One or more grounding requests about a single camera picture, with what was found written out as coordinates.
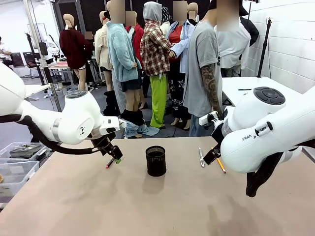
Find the gray hood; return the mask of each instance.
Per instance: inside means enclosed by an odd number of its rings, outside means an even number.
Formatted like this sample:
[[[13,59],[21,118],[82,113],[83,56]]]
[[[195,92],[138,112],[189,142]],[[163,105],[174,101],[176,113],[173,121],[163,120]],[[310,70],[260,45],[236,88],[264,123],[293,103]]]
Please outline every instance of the gray hood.
[[[151,21],[162,20],[162,4],[155,1],[146,2],[143,5],[143,19]]]

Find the red pen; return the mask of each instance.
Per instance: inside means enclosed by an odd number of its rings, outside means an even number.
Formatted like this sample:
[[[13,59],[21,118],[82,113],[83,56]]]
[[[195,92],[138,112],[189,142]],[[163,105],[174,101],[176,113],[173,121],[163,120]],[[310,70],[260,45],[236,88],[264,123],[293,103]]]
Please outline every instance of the red pen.
[[[108,168],[113,164],[114,161],[115,161],[115,159],[112,158],[112,159],[108,162],[106,168],[108,169]]]

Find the plaid shirt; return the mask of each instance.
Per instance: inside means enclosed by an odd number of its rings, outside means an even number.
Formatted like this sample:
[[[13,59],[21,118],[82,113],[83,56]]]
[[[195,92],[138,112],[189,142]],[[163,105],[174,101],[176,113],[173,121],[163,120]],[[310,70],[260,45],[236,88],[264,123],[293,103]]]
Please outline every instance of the plaid shirt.
[[[143,69],[148,76],[156,76],[170,70],[169,49],[172,44],[165,39],[158,21],[146,20],[140,44]]]

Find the silver pen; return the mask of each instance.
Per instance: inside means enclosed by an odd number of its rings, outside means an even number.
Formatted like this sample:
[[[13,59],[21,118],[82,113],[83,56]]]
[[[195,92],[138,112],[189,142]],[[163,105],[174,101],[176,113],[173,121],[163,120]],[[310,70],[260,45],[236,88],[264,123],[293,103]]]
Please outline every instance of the silver pen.
[[[201,148],[199,148],[199,155],[200,155],[200,164],[202,167],[205,167],[205,163],[203,161],[203,154]]]

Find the white wall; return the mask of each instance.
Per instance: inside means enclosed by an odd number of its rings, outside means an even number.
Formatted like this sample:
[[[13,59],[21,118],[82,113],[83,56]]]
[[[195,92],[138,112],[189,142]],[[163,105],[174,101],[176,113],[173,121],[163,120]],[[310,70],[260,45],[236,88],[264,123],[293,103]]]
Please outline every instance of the white wall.
[[[32,0],[37,23],[44,23],[47,34],[52,35],[56,42],[59,41],[59,33],[53,17],[50,2],[45,0],[37,2]],[[13,53],[30,52],[30,45],[25,35],[28,32],[28,17],[23,1],[16,1],[7,4],[0,4],[0,36],[2,42],[9,45]],[[20,76],[28,75],[30,70],[25,68],[15,68]]]
[[[244,7],[249,10],[249,2]],[[260,0],[252,3],[251,21],[260,37],[250,49],[248,67],[242,76],[258,73],[266,19],[272,17],[262,75],[300,93],[315,85],[315,0]]]

